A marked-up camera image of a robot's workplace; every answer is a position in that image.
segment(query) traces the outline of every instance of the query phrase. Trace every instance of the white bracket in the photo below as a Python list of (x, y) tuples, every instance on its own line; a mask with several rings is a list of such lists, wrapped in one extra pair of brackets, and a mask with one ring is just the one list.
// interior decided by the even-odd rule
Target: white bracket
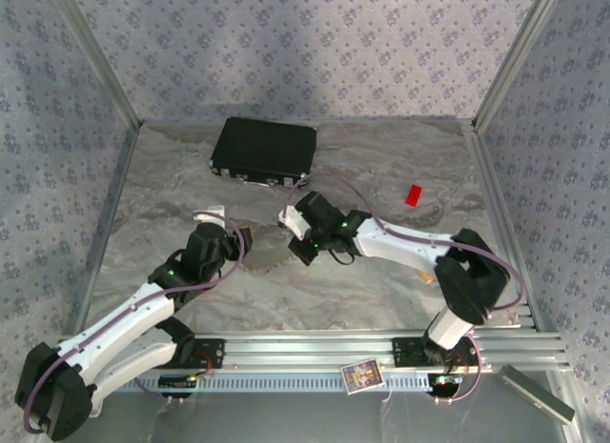
[(279, 212), (277, 219), (281, 224), (290, 229), (293, 235), (299, 240), (305, 238), (305, 233), (310, 229), (310, 225), (292, 205), (288, 206), (285, 217), (284, 210), (282, 210)]
[(176, 347), (172, 337), (160, 329), (150, 329), (138, 337), (95, 378), (97, 389), (91, 397), (89, 416), (97, 417), (104, 399), (121, 386), (154, 367), (167, 364), (172, 360)]
[[(212, 207), (207, 208), (205, 211), (213, 212), (214, 214), (218, 214), (222, 217), (225, 217), (224, 205), (214, 205)], [(193, 221), (197, 221), (198, 223), (211, 222), (222, 227), (223, 229), (225, 228), (225, 221), (213, 216), (209, 216), (208, 214), (202, 211), (193, 211)]]

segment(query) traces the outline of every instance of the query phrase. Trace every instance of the wall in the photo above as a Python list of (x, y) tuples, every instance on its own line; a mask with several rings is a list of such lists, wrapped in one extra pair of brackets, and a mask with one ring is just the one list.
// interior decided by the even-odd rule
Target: wall
[(610, 441), (610, 0), (560, 0), (484, 137), (536, 299)]
[(532, 0), (78, 0), (141, 119), (473, 117)]
[(0, 0), (0, 441), (27, 352), (78, 309), (127, 127), (51, 0)]

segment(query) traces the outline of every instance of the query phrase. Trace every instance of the metal bracket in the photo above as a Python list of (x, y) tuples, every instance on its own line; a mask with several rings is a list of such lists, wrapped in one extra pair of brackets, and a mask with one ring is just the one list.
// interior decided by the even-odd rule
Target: metal bracket
[(456, 346), (448, 352), (446, 363), (439, 363), (431, 359), (424, 352), (423, 338), (401, 337), (392, 339), (392, 351), (394, 353), (394, 366), (403, 367), (445, 367), (451, 365), (456, 357), (461, 357), (462, 362), (468, 366), (478, 364), (477, 352), (468, 338), (461, 338)]
[(219, 370), (225, 358), (225, 340), (222, 338), (196, 338), (193, 343), (193, 353), (182, 363), (169, 362), (161, 365), (161, 370), (208, 370), (208, 360), (212, 368)]

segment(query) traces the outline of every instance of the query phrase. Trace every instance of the red block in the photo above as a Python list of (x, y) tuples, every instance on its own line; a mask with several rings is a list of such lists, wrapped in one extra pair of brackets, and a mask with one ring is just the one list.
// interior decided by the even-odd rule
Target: red block
[(415, 184), (411, 186), (411, 190), (409, 191), (409, 196), (405, 200), (404, 203), (409, 205), (410, 207), (416, 207), (417, 202), (419, 201), (419, 196), (421, 195), (421, 187), (416, 186)]

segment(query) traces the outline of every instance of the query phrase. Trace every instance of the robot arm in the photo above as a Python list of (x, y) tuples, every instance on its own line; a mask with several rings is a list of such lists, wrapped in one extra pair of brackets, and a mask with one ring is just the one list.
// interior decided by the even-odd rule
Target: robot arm
[[(442, 363), (473, 326), (485, 323), (508, 283), (504, 268), (458, 247), (462, 243), (490, 252), (480, 236), (467, 229), (457, 235), (431, 234), (383, 222), (385, 229), (426, 238), (430, 244), (405, 241), (382, 229), (367, 212), (344, 215), (316, 191), (288, 207), (286, 215), (282, 211), (279, 224), (295, 235), (289, 248), (306, 265), (320, 251), (329, 251), (347, 253), (353, 259), (381, 257), (435, 274), (447, 306), (428, 327), (423, 345), (426, 356), (436, 362)], [(440, 241), (455, 246), (435, 244)]]
[[(237, 239), (225, 231), (224, 223), (201, 212), (194, 217), (201, 222), (186, 248), (157, 267), (127, 301), (56, 348), (41, 343), (29, 352), (15, 396), (24, 410), (50, 366), (75, 352), (52, 371), (32, 402), (30, 421), (53, 441), (66, 438), (88, 417), (99, 415), (104, 398), (139, 374), (169, 362), (182, 365), (193, 355), (194, 333), (173, 314), (202, 291), (168, 290), (208, 283), (225, 261), (239, 256)], [(240, 233), (246, 253), (252, 234), (248, 229)]]

